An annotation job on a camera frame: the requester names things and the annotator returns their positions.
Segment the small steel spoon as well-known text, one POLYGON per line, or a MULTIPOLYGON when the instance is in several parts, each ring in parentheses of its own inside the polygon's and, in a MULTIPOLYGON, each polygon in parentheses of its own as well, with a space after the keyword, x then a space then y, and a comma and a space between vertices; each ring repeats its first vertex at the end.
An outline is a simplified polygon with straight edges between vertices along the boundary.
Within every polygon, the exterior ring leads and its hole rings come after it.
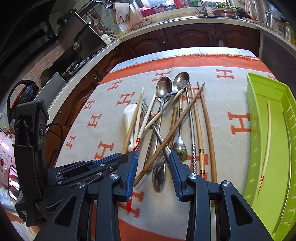
MULTIPOLYGON (((183 94, 180 95, 180 99, 179 99, 179 117, 181 117, 181 115, 183 113, 182 96, 183 96, 183 94)), ((186 158, 188 156, 188 151, 185 146, 185 143, 182 140, 182 122, 179 124, 178 138, 173 145, 173 151, 176 152, 180 162, 183 162, 186 160, 186 158)))

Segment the bamboo chopstick red black band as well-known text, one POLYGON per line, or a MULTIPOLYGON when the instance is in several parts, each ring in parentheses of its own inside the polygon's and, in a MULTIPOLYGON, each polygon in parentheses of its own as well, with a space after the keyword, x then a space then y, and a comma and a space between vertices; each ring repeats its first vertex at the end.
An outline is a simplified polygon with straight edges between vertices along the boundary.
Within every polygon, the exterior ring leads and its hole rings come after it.
POLYGON ((195 122, 197 128, 197 137, 198 137, 198 148, 199 148, 199 158, 200 158, 200 176, 206 180, 206 173, 205 173, 205 160, 204 160, 204 146, 203 146, 203 138, 202 138, 202 131, 201 131, 201 124, 199 118, 199 112, 196 101, 194 101, 194 113, 195 113, 195 122))

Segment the plain brown bamboo chopstick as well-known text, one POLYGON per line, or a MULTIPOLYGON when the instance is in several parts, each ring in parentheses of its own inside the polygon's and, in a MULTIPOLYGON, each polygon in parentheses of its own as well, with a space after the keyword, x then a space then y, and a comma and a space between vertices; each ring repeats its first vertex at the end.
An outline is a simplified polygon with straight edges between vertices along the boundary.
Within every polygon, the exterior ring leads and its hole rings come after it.
POLYGON ((207 138, 209 143, 212 182, 217 183, 216 156, 215 156, 215 149, 214 149, 214 143, 213 143, 212 129, 211 129, 210 120, 209 120, 209 114, 206 107, 205 98, 202 92, 203 88, 199 85, 199 82, 197 82, 197 86, 199 89, 201 89, 200 98, 201 98, 201 104, 203 108, 206 131, 207 131, 207 138))

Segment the cream red-striped chopstick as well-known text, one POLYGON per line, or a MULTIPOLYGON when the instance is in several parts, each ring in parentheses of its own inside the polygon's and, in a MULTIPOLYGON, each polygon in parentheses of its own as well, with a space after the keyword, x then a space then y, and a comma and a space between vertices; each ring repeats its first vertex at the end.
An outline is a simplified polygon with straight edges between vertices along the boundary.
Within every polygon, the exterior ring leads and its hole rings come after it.
MULTIPOLYGON (((139 127, 139 119, 140 119, 140 106, 142 104, 143 95, 144 95, 144 88, 141 89, 140 97, 139 97, 139 100, 137 102, 137 109, 136 109, 136 112, 135 112, 135 125, 134 125, 134 135, 133 135, 134 144, 133 144, 133 147, 135 147, 135 142, 136 142, 137 136, 138 136, 138 127, 139 127)), ((132 209, 132 197, 130 197, 129 201, 127 202, 127 206, 126 206, 126 210, 128 212, 131 212, 131 209, 132 209)))
POLYGON ((147 109, 147 112, 145 114, 144 121, 142 122, 142 126, 141 126, 140 131, 139 131, 138 136, 137 136, 138 139, 142 138, 142 134, 144 133, 144 129, 145 129, 145 126, 146 126, 148 118, 149 118, 149 113, 151 112, 151 109, 152 109, 152 107, 154 105, 155 99, 156 99, 156 93, 154 93, 154 95, 153 95, 153 97, 151 99, 151 102, 149 104, 149 107, 147 109))

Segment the steel fork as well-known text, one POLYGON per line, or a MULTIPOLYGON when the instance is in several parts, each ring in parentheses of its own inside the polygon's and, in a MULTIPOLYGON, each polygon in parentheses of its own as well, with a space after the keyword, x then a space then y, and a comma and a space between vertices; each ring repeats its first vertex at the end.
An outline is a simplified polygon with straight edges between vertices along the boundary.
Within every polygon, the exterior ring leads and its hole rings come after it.
MULTIPOLYGON (((142 103, 142 115, 146 115, 147 114, 147 110, 148 110, 148 106, 145 102, 145 100, 143 100, 143 103, 142 103)), ((148 120, 147 122, 151 121, 152 119, 154 118, 154 114, 152 112, 150 112, 149 114, 149 117, 148 117, 148 120)), ((156 126, 156 123, 157 121, 155 121, 155 124, 152 124, 152 129, 153 127, 155 127, 155 129, 157 129, 157 126, 156 126)), ((159 136, 160 136, 160 133, 159 133, 159 130, 160 130, 160 124, 159 124, 159 128, 157 130, 159 136)), ((149 146, 148 146, 148 149, 147 149, 147 154, 145 156, 145 162, 144 162, 144 165, 146 165, 145 163, 151 158, 151 156, 155 153, 156 149, 157 149, 157 144, 158 144, 158 141, 159 141, 159 138, 158 136, 156 135, 155 136, 155 132, 151 135, 151 140, 149 142, 149 146)), ((165 158, 161 159, 161 160, 155 160, 154 164, 164 164, 165 162, 165 158)))

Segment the white ceramic soup spoon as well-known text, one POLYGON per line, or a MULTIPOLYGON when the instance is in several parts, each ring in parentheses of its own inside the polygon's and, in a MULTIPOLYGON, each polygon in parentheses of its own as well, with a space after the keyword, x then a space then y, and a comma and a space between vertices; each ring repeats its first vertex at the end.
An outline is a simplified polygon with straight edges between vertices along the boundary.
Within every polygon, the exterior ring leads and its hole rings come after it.
POLYGON ((128 105, 123 110, 123 120, 125 122, 125 129, 126 129, 126 140, 123 146, 122 152, 127 153, 132 151, 133 149, 133 127, 132 122, 135 120, 134 115, 137 110, 137 104, 133 103, 128 105))

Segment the dark brown wooden chopstick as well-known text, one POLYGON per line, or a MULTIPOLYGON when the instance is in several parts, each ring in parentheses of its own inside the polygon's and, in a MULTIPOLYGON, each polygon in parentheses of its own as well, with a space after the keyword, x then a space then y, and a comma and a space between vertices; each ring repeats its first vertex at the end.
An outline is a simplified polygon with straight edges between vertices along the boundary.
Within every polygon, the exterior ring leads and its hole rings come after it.
POLYGON ((201 84, 200 89, 194 95, 194 97, 192 98, 191 102, 187 105, 187 107, 183 111, 182 115, 179 117, 179 119, 176 121, 175 125, 172 127, 172 129, 170 130, 170 132, 167 134, 167 136, 164 139, 164 141, 160 144, 160 146, 157 148, 156 152, 152 155, 152 157, 148 160, 147 164, 144 166, 144 168, 141 170, 141 172, 137 175, 137 177, 135 178, 135 181, 134 181, 134 187, 140 182, 140 180, 147 173, 147 171, 152 166, 152 164, 154 163, 154 161, 157 159, 157 157, 159 156, 159 154, 164 150, 164 148, 166 147, 166 145, 170 142, 172 135, 175 133, 176 129, 179 127, 179 125, 181 124, 181 122, 183 121, 183 119, 186 117, 186 115, 188 114, 188 112, 191 110, 191 107, 194 105, 194 103, 196 102, 196 99, 198 98, 198 96, 202 92, 202 90, 204 88, 204 85, 205 85, 205 83, 202 83, 201 84))

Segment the large steel spoon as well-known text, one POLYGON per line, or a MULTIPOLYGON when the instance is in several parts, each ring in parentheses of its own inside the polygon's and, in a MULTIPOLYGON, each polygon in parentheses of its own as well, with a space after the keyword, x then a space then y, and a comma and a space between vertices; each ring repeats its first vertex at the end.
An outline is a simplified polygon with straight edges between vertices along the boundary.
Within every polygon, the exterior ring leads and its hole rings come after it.
MULTIPOLYGON (((160 102, 159 110, 161 111, 164 107, 164 104, 170 100, 170 96, 167 97, 161 97, 164 94, 172 92, 173 87, 170 78, 167 76, 161 77, 156 85, 156 98, 160 102)), ((148 160, 151 158, 151 156, 156 152, 158 145, 158 139, 156 137, 156 134, 152 132, 151 139, 149 142, 149 146, 147 149, 147 154, 145 156, 144 165, 147 164, 148 160)))

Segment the round steel serving spoon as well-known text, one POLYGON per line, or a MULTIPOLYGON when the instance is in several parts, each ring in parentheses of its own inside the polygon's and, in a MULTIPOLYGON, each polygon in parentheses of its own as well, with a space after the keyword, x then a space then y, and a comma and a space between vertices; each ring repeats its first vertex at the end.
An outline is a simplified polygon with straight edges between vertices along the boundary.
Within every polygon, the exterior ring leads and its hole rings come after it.
MULTIPOLYGON (((187 87, 188 83, 189 83, 190 77, 189 74, 187 72, 181 72, 179 73, 174 81, 173 81, 173 88, 174 90, 170 93, 167 94, 163 94, 162 97, 170 97, 172 95, 176 95, 170 103, 175 101, 175 99, 177 97, 179 97, 181 95, 181 93, 183 93, 184 89, 187 87)), ((163 112, 169 107, 169 105, 165 106, 161 111, 158 112, 158 114, 145 126, 145 130, 147 130, 148 128, 150 128, 152 126, 152 124, 154 124, 154 122, 160 117, 162 116, 163 112)))

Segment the cream chopstick red striped end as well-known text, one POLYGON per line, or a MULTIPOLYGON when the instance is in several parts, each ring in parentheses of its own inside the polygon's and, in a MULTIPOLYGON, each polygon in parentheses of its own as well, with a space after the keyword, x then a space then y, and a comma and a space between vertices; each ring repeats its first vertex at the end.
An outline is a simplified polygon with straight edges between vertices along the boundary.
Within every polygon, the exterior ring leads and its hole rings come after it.
POLYGON ((266 142, 266 149, 265 149, 265 155, 264 155, 264 163, 263 163, 263 169, 260 177, 259 187, 257 191, 257 196, 260 193, 260 190, 262 188, 262 184, 264 181, 265 173, 267 170, 267 164, 269 161, 269 154, 270 154, 270 147, 271 147, 271 105, 270 101, 267 102, 267 142, 266 142))

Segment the chrome kitchen faucet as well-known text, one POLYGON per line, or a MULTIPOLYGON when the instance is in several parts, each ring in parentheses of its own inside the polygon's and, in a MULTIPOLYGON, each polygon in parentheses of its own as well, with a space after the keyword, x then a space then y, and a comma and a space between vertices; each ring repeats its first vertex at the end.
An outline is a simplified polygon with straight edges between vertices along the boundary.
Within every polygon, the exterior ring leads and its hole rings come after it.
POLYGON ((204 15, 204 16, 208 16, 208 12, 207 9, 205 8, 204 2, 203 0, 199 0, 202 6, 202 10, 199 11, 200 14, 204 15))

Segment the gas stove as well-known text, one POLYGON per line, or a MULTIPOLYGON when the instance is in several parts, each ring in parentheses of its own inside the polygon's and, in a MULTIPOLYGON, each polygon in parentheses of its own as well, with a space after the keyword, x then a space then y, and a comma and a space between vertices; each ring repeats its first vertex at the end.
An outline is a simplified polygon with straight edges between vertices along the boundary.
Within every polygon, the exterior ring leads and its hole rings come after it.
POLYGON ((90 57, 87 57, 81 62, 77 62, 77 61, 74 62, 62 73, 61 77, 67 83, 89 60, 90 60, 90 57))

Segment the green plastic utensil tray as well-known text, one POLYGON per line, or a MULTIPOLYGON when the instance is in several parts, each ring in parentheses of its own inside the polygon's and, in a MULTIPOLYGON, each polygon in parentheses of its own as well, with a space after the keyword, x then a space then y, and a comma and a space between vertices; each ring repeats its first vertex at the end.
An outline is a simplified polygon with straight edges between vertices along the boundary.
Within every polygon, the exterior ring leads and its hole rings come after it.
POLYGON ((274 240, 295 233, 295 98, 277 80, 247 73, 250 157, 244 198, 274 240), (271 147, 259 195, 267 142, 267 102, 271 105, 271 147))

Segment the black range hood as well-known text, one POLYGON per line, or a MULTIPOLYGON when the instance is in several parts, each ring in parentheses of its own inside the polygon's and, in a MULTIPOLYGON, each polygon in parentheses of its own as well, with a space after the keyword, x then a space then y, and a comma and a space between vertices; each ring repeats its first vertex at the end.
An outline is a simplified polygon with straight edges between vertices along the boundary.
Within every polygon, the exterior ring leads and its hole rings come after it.
POLYGON ((56 41, 70 44, 90 28, 82 14, 97 1, 1 1, 1 88, 56 41))

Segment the wooden cutting board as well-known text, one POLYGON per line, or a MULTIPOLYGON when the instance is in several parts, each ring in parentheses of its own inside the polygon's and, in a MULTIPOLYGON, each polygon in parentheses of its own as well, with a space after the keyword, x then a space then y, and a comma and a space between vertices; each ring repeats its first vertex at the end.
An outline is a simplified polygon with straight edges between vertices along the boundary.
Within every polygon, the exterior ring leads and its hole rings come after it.
POLYGON ((137 10, 133 4, 129 3, 114 3, 114 21, 116 24, 125 22, 134 23, 137 21, 137 10))

